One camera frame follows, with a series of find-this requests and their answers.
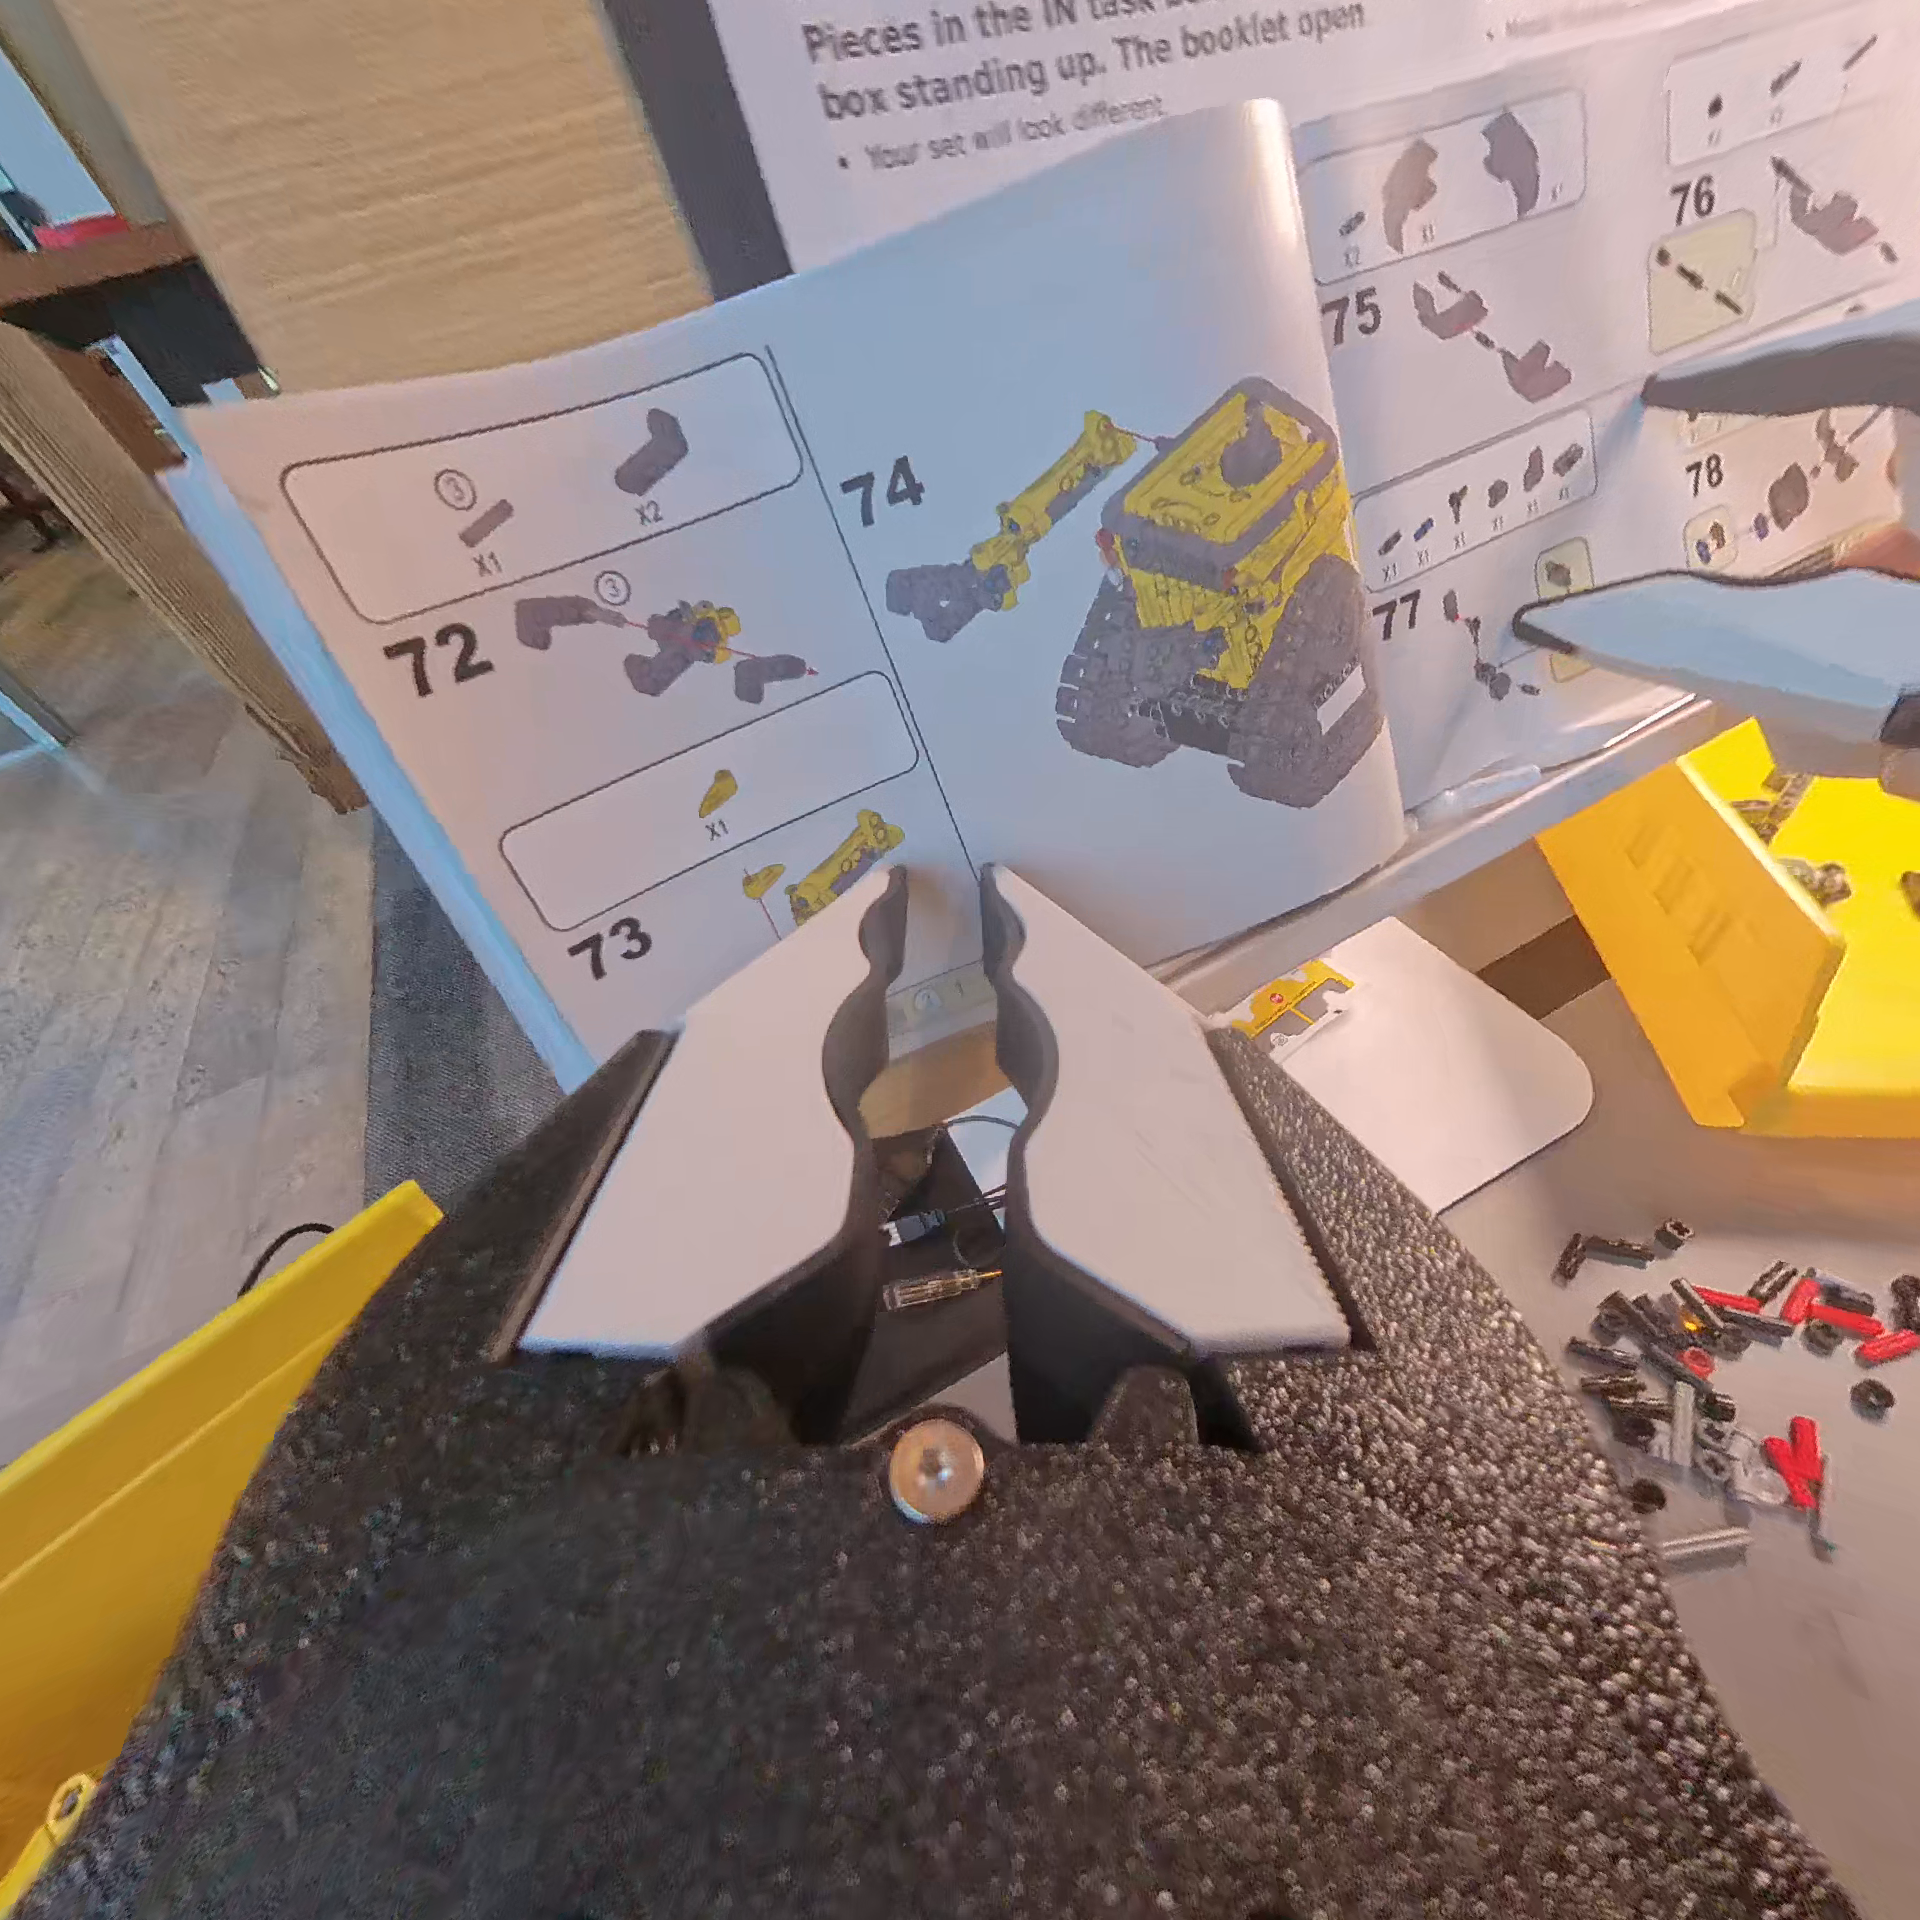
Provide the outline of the white book stand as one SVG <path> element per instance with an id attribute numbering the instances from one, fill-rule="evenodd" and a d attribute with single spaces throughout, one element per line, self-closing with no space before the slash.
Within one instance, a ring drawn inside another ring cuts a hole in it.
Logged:
<path id="1" fill-rule="evenodd" d="M 672 319 L 712 290 L 598 4 L 47 4 L 102 110 L 291 394 L 460 374 Z M 203 659 L 327 799 L 389 820 L 565 1091 L 592 1055 L 403 791 L 313 621 L 203 458 L 188 525 L 252 634 Z M 1399 914 L 1701 747 L 1727 711 L 1670 697 L 1599 751 L 1414 838 L 1331 900 L 1155 972 L 1208 1010 Z"/>

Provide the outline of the pile of red black parts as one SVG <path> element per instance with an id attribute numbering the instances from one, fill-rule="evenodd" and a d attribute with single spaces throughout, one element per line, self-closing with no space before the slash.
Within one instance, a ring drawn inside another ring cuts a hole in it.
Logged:
<path id="1" fill-rule="evenodd" d="M 1916 1577 L 1916 1247 L 1723 1253 L 1680 1215 L 1550 1247 L 1550 1348 L 1669 1571 L 1789 1531 Z"/>

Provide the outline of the heap of blue grey parts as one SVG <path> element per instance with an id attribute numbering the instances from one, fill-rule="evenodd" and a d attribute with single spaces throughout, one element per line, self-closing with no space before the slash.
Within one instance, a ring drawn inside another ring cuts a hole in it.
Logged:
<path id="1" fill-rule="evenodd" d="M 1817 799 L 1814 809 L 1823 809 L 1821 817 L 1830 813 L 1840 820 L 1851 835 L 1848 845 L 1861 844 L 1873 851 L 1880 838 L 1893 835 L 1899 847 L 1916 854 L 1916 799 L 1893 796 L 1865 778 L 1805 775 L 1773 764 L 1760 780 L 1760 794 L 1756 798 L 1732 799 L 1729 807 L 1752 836 L 1764 847 L 1771 847 L 1793 812 L 1817 791 L 1844 796 L 1841 799 Z M 1854 877 L 1840 860 L 1807 860 L 1779 851 L 1768 857 L 1819 907 L 1835 907 L 1856 893 Z"/>

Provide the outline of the printed instruction booklet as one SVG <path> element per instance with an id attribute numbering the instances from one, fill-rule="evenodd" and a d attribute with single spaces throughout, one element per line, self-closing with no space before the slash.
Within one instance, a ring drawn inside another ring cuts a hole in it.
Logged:
<path id="1" fill-rule="evenodd" d="M 1357 980 L 1323 958 L 1303 963 L 1261 988 L 1222 1015 L 1214 1015 L 1214 1031 L 1233 1031 L 1259 1045 L 1269 1058 L 1283 1060 L 1304 1047 L 1317 1034 L 1348 1010 Z"/>

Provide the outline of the large printed task sheet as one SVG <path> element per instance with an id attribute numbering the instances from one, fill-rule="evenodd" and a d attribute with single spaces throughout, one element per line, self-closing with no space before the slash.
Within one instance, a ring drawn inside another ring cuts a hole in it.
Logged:
<path id="1" fill-rule="evenodd" d="M 1169 114 L 1272 100 L 1291 129 L 1535 54 L 1916 4 L 718 2 L 707 7 L 774 227 L 824 265 Z"/>

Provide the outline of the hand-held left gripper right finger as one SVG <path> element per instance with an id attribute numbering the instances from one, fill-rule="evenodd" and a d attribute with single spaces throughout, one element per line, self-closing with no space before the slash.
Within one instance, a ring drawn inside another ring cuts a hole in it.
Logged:
<path id="1" fill-rule="evenodd" d="M 979 879 L 1007 1223 L 1046 1273 L 1192 1358 L 1341 1354 L 1353 1322 L 1205 1020 L 1005 865 Z"/>

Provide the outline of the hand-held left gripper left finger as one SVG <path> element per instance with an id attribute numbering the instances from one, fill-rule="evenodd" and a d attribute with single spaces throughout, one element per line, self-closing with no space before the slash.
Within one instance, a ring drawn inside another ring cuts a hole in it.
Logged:
<path id="1" fill-rule="evenodd" d="M 889 1060 L 908 870 L 875 868 L 697 998 L 539 1279 L 527 1354 L 679 1359 L 875 1234 L 859 1105 Z"/>

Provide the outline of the yellow parts bin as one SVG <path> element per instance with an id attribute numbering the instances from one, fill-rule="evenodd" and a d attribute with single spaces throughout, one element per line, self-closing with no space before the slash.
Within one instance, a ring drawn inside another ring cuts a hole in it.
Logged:
<path id="1" fill-rule="evenodd" d="M 1743 722 L 1539 844 L 1693 1123 L 1782 1138 L 1917 1134 L 1916 854 L 1873 851 L 1814 791 L 1771 847 L 1729 802 L 1775 758 Z M 1840 860 L 1814 905 L 1768 857 Z"/>
<path id="2" fill-rule="evenodd" d="M 5 1913 L 128 1740 L 291 1406 L 438 1223 L 391 1189 L 5 1467 Z"/>

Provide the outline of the building manual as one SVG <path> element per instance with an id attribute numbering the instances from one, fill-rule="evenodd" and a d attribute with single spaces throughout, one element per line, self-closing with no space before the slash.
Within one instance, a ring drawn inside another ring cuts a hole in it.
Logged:
<path id="1" fill-rule="evenodd" d="M 895 1025 L 1007 861 L 1144 963 L 1667 708 L 1512 614 L 1897 511 L 1873 407 L 1641 383 L 1916 293 L 1916 25 L 1228 102 L 643 333 L 211 407 L 198 453 L 604 1062 L 875 868 Z"/>

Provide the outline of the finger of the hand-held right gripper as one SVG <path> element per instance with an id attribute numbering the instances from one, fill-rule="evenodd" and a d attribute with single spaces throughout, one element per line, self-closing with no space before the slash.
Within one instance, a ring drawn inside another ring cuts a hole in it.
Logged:
<path id="1" fill-rule="evenodd" d="M 1760 722 L 1771 747 L 1917 743 L 1916 556 L 1739 580 L 1659 572 L 1519 609 L 1512 634 Z"/>
<path id="2" fill-rule="evenodd" d="M 1689 358 L 1649 374 L 1641 401 L 1648 410 L 1717 415 L 1809 415 L 1854 405 L 1916 415 L 1917 302 Z"/>

